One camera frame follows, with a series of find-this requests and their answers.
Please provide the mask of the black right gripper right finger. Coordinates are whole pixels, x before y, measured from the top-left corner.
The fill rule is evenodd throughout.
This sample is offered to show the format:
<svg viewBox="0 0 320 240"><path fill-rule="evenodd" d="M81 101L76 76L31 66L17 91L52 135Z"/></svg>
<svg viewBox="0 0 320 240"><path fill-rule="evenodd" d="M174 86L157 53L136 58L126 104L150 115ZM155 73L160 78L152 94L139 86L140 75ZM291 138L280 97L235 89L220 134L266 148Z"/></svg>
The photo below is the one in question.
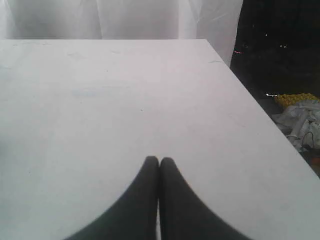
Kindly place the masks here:
<svg viewBox="0 0 320 240"><path fill-rule="evenodd" d="M245 240L212 212L188 185L174 160L161 160L159 218L163 240Z"/></svg>

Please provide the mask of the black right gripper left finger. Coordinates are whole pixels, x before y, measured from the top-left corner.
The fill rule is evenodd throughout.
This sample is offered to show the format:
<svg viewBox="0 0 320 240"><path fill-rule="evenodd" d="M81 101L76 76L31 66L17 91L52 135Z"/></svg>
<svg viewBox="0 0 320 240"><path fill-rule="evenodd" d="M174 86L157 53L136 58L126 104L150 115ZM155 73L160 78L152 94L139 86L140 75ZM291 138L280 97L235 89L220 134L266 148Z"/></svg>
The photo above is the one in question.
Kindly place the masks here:
<svg viewBox="0 0 320 240"><path fill-rule="evenodd" d="M148 156L121 197L69 240L155 240L159 160Z"/></svg>

